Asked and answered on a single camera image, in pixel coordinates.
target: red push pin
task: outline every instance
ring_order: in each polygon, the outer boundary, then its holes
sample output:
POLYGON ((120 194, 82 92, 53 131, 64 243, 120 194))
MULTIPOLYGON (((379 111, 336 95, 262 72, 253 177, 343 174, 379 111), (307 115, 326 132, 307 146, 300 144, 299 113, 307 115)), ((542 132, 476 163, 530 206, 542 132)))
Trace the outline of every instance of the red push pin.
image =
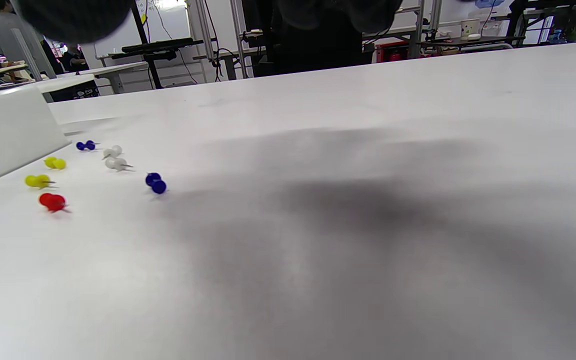
POLYGON ((39 203, 48 208, 48 211, 51 213, 59 212, 59 210, 68 212, 68 210, 64 209, 66 207, 66 199, 59 194, 41 194, 41 196, 39 196, 39 203))

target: white push pin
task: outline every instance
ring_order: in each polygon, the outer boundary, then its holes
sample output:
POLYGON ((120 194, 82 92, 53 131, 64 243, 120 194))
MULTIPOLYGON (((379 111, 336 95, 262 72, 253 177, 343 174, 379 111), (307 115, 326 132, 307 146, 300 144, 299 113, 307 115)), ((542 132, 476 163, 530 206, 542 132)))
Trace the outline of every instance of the white push pin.
POLYGON ((122 154, 123 148, 119 145, 113 145, 112 148, 105 148, 103 150, 103 159, 106 160, 108 158, 116 158, 122 154))
POLYGON ((105 160, 105 167, 108 169, 114 169, 116 171, 126 170, 127 167, 132 167, 126 163, 125 159, 121 157, 108 157, 105 160))

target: gray shirt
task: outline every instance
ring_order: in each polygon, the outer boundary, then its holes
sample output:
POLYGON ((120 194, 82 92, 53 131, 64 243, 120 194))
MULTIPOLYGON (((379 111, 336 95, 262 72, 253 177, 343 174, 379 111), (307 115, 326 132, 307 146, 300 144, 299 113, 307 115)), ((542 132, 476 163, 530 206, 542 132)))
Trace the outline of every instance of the gray shirt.
POLYGON ((42 56, 39 51, 42 51, 42 49, 38 41, 41 37, 38 37, 33 28, 27 23, 23 23, 23 20, 14 13, 0 12, 0 55, 4 55, 9 62, 19 60, 28 62, 12 29, 19 29, 23 40, 30 50, 30 54, 32 54, 34 61, 39 65, 42 56))

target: push pin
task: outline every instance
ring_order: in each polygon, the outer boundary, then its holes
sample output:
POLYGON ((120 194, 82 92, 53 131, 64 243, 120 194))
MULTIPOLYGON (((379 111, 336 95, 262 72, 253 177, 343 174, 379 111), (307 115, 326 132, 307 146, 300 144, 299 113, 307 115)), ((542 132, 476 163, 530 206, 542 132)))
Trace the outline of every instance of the push pin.
POLYGON ((64 210, 66 207, 66 199, 59 194, 44 193, 39 196, 39 203, 48 208, 51 213, 64 210))
POLYGON ((146 185, 153 187, 155 180, 162 180, 162 176, 156 172, 149 172, 146 174, 146 185))
POLYGON ((123 148, 119 145, 113 145, 112 148, 105 148, 103 150, 103 159, 106 160, 108 158, 116 158, 122 154, 123 148))
POLYGON ((128 165, 126 163, 126 160, 122 159, 121 157, 108 157, 105 160, 105 167, 107 167, 108 169, 114 169, 116 171, 123 171, 126 170, 127 167, 133 167, 133 166, 128 165))
POLYGON ((96 145, 99 145, 99 143, 92 140, 86 141, 86 143, 80 141, 77 143, 77 149, 80 151, 84 151, 86 149, 95 150, 96 145))
POLYGON ((63 170, 66 169, 66 160, 58 159, 56 157, 48 157, 46 160, 43 160, 44 164, 51 169, 59 169, 63 170))
POLYGON ((156 172, 149 172, 146 175, 146 185, 148 185, 155 194, 164 194, 166 192, 166 182, 162 176, 156 172))
POLYGON ((48 177, 48 175, 39 175, 39 176, 30 175, 25 178, 25 184, 31 188, 43 189, 49 187, 50 184, 55 184, 55 182, 50 181, 50 177, 48 177))

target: white table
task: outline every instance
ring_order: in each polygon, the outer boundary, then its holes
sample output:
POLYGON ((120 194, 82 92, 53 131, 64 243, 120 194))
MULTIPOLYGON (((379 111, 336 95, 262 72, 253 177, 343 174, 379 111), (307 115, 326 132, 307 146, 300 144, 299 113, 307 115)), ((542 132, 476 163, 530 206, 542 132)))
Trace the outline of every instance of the white table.
POLYGON ((62 89, 74 87, 76 85, 84 84, 87 82, 93 82, 94 80, 95 76, 88 74, 37 81, 34 82, 33 85, 37 87, 42 94, 46 94, 49 92, 60 91, 62 89))
POLYGON ((48 101, 49 103, 52 103, 53 98, 52 98, 52 96, 50 96, 51 92, 60 91, 63 89, 68 89, 69 87, 74 87, 76 85, 84 84, 87 82, 93 82, 94 80, 95 80, 94 75, 86 74, 86 75, 80 75, 80 76, 48 79, 48 80, 42 80, 42 81, 37 81, 37 82, 32 81, 32 82, 26 82, 23 84, 13 84, 13 83, 0 84, 0 90, 12 88, 12 87, 18 87, 18 86, 36 87, 43 94, 44 98, 46 98, 46 101, 48 101))
POLYGON ((63 75, 58 75, 58 78, 71 78, 73 76, 79 75, 94 75, 96 78, 105 78, 110 81, 110 86, 112 87, 112 91, 115 94, 123 94, 124 93, 124 85, 122 84, 122 80, 119 76, 120 73, 125 73, 126 71, 133 71, 136 68, 141 68, 143 66, 148 66, 146 61, 139 61, 136 63, 128 63, 128 64, 118 64, 115 66, 106 66, 101 68, 91 68, 90 70, 83 70, 79 71, 78 73, 69 72, 64 73, 63 75))
POLYGON ((135 171, 0 178, 0 360, 576 359, 576 44, 50 107, 135 171))

